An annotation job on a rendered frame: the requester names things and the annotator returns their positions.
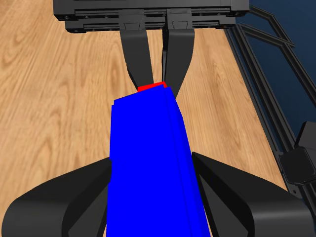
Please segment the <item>thin red peg bar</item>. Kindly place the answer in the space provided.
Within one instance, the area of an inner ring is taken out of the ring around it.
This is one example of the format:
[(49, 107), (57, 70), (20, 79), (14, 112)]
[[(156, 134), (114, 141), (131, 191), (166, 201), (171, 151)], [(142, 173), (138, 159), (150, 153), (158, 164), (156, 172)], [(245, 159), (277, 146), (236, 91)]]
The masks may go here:
[(147, 89), (150, 89), (150, 88), (154, 88), (154, 87), (157, 87), (157, 86), (163, 86), (164, 88), (167, 88), (166, 83), (164, 81), (162, 81), (162, 82), (156, 82), (156, 83), (140, 86), (140, 87), (137, 88), (137, 91), (140, 92), (140, 91), (144, 91), (144, 90), (147, 90)]

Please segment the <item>blue hollow socket block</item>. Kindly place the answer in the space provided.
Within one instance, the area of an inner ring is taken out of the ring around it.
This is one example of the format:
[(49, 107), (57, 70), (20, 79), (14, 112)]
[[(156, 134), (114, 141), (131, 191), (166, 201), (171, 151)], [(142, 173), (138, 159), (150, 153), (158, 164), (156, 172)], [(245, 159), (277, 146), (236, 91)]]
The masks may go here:
[(106, 237), (210, 237), (183, 118), (169, 87), (114, 101)]

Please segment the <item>black mounting block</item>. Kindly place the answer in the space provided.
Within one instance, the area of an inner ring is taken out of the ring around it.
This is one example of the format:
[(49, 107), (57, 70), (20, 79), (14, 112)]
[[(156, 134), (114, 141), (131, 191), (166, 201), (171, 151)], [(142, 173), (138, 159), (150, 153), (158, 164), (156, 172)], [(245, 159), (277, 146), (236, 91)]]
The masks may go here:
[(294, 149), (279, 162), (288, 183), (303, 186), (316, 182), (316, 122), (302, 124)]

